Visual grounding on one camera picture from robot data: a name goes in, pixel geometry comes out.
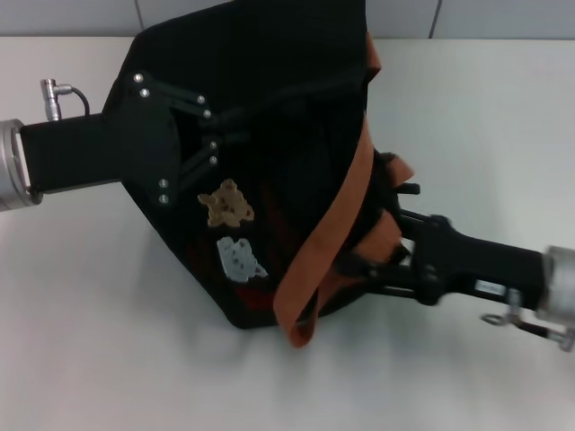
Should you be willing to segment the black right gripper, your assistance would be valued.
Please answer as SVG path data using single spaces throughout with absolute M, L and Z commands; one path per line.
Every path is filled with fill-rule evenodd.
M 392 187 L 392 215 L 402 237 L 414 241 L 411 268 L 362 258 L 341 258 L 341 274 L 367 294 L 417 299 L 436 305 L 447 294 L 462 294 L 505 302 L 475 288 L 478 281 L 514 288 L 522 305 L 534 310 L 544 293 L 543 254 L 459 233 L 442 215 L 406 210 L 400 196 L 420 194 L 417 183 Z

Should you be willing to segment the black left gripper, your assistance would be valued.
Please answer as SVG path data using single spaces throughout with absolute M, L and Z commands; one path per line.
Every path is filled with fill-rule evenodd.
M 228 146 L 249 132 L 207 134 L 181 163 L 179 129 L 216 130 L 219 118 L 207 95 L 137 72 L 115 90 L 116 105 L 100 114 L 28 125 L 22 149 L 37 191 L 56 193 L 120 181 L 163 207 L 219 164 Z

